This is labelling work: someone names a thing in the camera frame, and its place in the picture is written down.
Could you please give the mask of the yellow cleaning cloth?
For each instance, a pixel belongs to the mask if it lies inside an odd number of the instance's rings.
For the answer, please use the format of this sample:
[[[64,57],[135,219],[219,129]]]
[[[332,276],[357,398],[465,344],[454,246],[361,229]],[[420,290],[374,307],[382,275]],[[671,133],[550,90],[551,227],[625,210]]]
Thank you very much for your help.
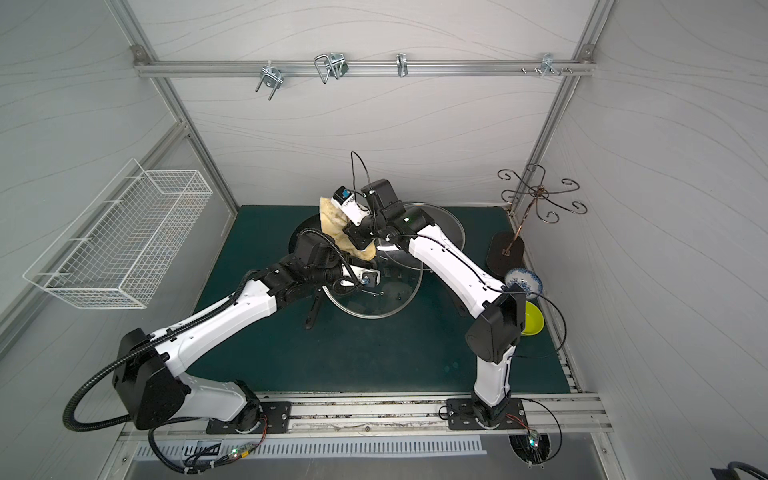
[[[377,250],[374,243],[369,244],[364,249],[358,249],[353,245],[348,235],[343,231],[349,223],[349,218],[340,208],[333,204],[330,198],[320,198],[319,214],[321,231],[330,236],[343,252],[364,261],[373,261],[375,259]]]

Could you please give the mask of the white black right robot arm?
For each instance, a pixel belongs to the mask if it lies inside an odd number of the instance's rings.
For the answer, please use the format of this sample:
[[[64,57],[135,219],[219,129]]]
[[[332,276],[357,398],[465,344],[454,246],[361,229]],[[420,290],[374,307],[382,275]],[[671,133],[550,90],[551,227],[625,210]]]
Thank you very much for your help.
[[[361,196],[365,208],[347,187],[332,196],[348,218],[343,232],[352,244],[364,249],[382,240],[408,253],[435,273],[474,319],[465,334],[477,357],[472,409],[481,427],[497,427],[510,399],[510,368],[525,324],[525,293],[476,265],[423,208],[406,208],[388,180],[364,186]]]

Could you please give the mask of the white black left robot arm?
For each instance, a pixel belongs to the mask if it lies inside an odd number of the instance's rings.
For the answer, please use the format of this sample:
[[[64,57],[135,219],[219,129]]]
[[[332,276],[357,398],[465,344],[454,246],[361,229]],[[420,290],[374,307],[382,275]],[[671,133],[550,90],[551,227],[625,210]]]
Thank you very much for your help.
[[[329,236],[305,229],[292,253],[247,272],[228,297],[166,329],[125,335],[120,352],[134,357],[115,370],[112,383],[133,425],[150,430],[188,418],[222,422],[238,433],[255,430],[263,409],[244,382],[197,378],[189,367],[245,327],[324,286],[357,284],[350,259]]]

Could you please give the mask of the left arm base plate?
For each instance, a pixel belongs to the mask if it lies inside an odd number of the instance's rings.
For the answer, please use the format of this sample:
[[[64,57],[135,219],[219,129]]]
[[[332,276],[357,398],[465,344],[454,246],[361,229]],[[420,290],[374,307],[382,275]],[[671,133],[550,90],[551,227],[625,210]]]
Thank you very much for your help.
[[[208,435],[250,435],[266,432],[283,434],[288,430],[292,403],[288,401],[261,402],[258,406],[247,405],[233,420],[208,421]]]

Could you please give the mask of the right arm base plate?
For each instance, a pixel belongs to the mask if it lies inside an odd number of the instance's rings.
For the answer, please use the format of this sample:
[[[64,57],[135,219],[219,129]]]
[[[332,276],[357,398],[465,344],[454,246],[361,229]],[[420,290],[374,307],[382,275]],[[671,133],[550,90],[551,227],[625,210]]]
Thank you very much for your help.
[[[488,407],[479,399],[450,398],[438,410],[451,431],[527,431],[528,421],[522,401],[507,398]]]

